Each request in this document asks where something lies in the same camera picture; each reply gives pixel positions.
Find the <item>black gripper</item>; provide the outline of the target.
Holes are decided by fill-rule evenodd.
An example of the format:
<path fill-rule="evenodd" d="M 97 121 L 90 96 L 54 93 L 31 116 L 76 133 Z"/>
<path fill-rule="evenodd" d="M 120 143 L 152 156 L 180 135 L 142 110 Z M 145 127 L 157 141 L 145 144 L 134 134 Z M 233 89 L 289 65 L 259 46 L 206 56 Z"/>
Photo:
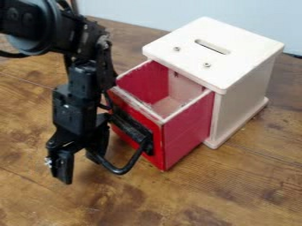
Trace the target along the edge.
<path fill-rule="evenodd" d="M 98 125 L 102 114 L 98 108 L 101 94 L 86 87 L 78 89 L 61 85 L 53 90 L 54 134 L 46 141 L 47 156 L 45 164 L 51 176 L 65 185 L 72 184 L 74 153 L 85 149 L 85 158 L 98 164 L 98 157 L 105 156 L 109 127 Z"/>

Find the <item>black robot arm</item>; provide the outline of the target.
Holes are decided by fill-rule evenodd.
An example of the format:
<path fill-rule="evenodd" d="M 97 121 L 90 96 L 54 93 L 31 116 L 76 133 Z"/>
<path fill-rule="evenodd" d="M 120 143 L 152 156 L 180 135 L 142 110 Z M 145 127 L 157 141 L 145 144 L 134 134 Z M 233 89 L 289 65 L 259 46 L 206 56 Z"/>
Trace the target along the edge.
<path fill-rule="evenodd" d="M 22 58 L 47 52 L 63 56 L 68 82 L 53 90 L 54 134 L 45 143 L 45 164 L 51 176 L 72 183 L 74 153 L 85 150 L 92 161 L 105 154 L 108 115 L 101 101 L 116 84 L 108 32 L 77 14 L 66 0 L 0 0 L 0 34 L 15 53 L 0 50 L 1 57 Z"/>

